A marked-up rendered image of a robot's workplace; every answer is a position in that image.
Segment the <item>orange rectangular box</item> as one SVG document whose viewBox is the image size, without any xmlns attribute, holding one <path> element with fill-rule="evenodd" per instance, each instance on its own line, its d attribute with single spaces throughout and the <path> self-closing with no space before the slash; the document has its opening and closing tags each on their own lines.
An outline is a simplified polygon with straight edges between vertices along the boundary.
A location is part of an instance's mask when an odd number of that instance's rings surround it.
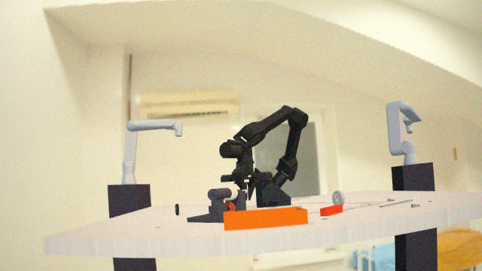
<svg viewBox="0 0 482 271">
<path fill-rule="evenodd" d="M 308 224 L 307 209 L 285 207 L 224 212 L 224 230 L 250 230 Z"/>
</svg>

